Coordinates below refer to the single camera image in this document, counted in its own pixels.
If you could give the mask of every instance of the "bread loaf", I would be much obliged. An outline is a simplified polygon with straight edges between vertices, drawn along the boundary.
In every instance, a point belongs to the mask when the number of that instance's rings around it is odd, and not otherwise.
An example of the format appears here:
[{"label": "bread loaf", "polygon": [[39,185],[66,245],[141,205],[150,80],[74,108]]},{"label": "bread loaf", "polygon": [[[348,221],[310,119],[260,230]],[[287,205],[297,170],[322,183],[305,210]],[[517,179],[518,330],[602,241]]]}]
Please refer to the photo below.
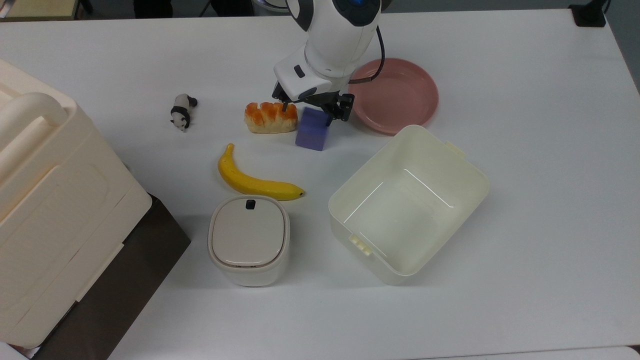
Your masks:
[{"label": "bread loaf", "polygon": [[298,111],[293,104],[287,105],[287,111],[283,112],[279,102],[263,102],[260,108],[257,102],[252,102],[244,109],[244,122],[252,133],[288,133],[298,125]]}]

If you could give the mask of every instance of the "storage box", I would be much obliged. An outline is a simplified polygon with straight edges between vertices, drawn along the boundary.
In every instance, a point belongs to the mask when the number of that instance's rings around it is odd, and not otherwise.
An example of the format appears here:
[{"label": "storage box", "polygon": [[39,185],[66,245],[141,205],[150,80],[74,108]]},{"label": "storage box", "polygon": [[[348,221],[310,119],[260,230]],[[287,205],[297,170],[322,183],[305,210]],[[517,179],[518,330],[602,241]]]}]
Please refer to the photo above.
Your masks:
[{"label": "storage box", "polygon": [[333,235],[387,284],[415,274],[489,192],[489,181],[422,126],[401,130],[329,200]]},{"label": "storage box", "polygon": [[0,340],[41,344],[151,198],[68,96],[0,60]]}]

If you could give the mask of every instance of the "purple block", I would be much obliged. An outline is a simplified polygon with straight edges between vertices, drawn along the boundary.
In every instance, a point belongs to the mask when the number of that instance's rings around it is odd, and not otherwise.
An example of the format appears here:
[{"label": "purple block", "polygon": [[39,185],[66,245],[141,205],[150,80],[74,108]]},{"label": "purple block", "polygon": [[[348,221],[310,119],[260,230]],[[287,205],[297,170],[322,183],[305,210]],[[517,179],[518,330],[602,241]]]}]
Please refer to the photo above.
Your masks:
[{"label": "purple block", "polygon": [[326,125],[329,115],[323,111],[305,108],[298,122],[296,145],[322,151],[329,127]]}]

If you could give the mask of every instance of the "banana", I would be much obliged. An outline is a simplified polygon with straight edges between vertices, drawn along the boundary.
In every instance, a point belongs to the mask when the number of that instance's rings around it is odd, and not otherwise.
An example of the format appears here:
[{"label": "banana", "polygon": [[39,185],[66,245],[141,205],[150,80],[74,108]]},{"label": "banana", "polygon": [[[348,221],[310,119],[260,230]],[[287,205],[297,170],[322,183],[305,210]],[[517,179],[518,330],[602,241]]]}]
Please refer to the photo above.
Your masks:
[{"label": "banana", "polygon": [[234,144],[227,145],[225,153],[218,160],[218,171],[233,189],[250,195],[265,195],[276,200],[293,200],[301,197],[305,191],[296,185],[280,181],[262,180],[248,176],[236,168],[231,154]]}]

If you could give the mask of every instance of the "pink bowl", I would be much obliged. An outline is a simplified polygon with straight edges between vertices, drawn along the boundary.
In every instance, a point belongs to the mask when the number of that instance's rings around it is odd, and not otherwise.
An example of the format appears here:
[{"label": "pink bowl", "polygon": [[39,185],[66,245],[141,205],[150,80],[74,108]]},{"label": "pink bowl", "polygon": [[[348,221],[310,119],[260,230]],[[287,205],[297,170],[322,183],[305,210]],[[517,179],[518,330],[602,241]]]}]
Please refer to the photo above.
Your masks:
[{"label": "pink bowl", "polygon": [[[380,60],[366,63],[352,79],[376,73]],[[355,95],[353,109],[370,128],[396,134],[405,126],[423,125],[436,111],[438,88],[431,76],[418,65],[387,58],[380,75],[370,83],[349,85]]]}]

